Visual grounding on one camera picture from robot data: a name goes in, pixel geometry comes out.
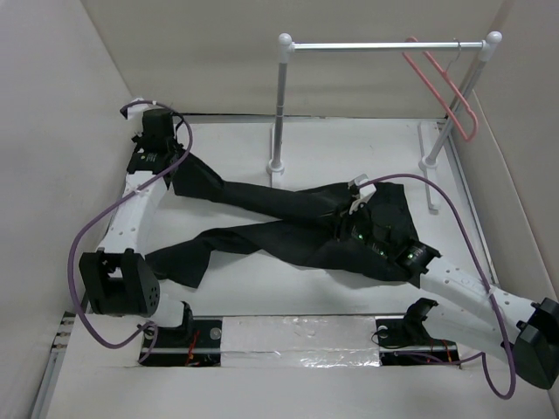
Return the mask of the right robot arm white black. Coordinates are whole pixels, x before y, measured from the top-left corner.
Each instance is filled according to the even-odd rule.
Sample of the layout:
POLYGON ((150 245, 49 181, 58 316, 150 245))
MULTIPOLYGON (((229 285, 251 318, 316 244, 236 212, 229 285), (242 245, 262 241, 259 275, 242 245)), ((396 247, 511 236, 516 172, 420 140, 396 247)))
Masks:
POLYGON ((401 227, 403 216, 387 206, 361 203, 335 213, 335 238, 349 246, 349 270, 406 282, 440 297, 421 298, 404 315, 404 333, 416 344, 428 339, 464 343, 512 361, 529 384, 550 389, 558 378, 558 304, 516 296, 486 285, 401 227))

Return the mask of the black trousers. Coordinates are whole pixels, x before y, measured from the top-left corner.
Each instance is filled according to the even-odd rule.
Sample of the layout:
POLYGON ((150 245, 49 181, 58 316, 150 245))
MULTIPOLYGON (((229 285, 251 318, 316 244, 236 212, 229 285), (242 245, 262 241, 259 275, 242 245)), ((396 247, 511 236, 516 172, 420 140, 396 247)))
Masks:
MULTIPOLYGON (((199 287, 213 251, 240 255, 264 251, 299 267, 361 274, 349 270, 349 246, 333 239, 332 214, 338 206, 352 201, 345 182, 300 191, 228 182, 201 159, 189 155, 172 184, 177 196, 222 203, 271 219, 267 223, 213 228, 149 253, 148 266, 159 279, 199 287)), ((404 186, 392 182, 375 186, 376 193, 367 204, 373 210, 387 206, 401 214, 401 227, 418 239, 404 186)))

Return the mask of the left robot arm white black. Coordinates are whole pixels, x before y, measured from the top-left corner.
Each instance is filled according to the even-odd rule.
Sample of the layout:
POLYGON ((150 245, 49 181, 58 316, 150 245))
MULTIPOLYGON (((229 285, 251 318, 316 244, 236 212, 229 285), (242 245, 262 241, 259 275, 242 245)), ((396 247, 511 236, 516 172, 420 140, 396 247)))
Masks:
POLYGON ((192 312, 160 289, 144 247, 152 219, 187 150, 177 139, 174 112, 140 102, 123 110, 141 114, 142 131, 126 168, 123 203, 113 209, 96 251, 79 259, 79 273, 93 313, 138 316, 154 322, 176 346, 194 338, 192 312))

